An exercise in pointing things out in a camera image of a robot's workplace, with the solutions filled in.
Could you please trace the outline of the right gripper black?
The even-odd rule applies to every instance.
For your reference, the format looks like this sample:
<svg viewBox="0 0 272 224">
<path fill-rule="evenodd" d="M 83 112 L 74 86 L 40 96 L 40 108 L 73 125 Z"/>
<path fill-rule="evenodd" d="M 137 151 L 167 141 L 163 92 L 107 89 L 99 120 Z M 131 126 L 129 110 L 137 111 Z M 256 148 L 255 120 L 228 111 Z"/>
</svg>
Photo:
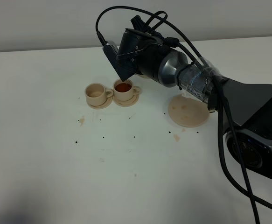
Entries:
<svg viewBox="0 0 272 224">
<path fill-rule="evenodd" d="M 118 59 L 133 63 L 136 74 L 142 74 L 158 81 L 161 62 L 173 50 L 163 44 L 164 37 L 142 21 L 140 16 L 131 19 L 133 28 L 127 28 L 122 36 Z"/>
</svg>

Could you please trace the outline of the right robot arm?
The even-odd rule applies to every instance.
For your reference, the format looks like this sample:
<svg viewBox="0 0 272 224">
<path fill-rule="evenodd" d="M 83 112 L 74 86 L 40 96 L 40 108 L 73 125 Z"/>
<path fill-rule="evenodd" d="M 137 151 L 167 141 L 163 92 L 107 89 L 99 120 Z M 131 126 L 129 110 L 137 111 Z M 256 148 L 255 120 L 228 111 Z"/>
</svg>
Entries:
<svg viewBox="0 0 272 224">
<path fill-rule="evenodd" d="M 115 57 L 117 73 L 127 80 L 134 73 L 165 87 L 178 86 L 218 110 L 220 93 L 223 134 L 237 162 L 272 179 L 272 85 L 244 84 L 221 76 L 209 62 L 181 47 L 179 40 L 163 37 L 148 21 L 131 19 Z"/>
</svg>

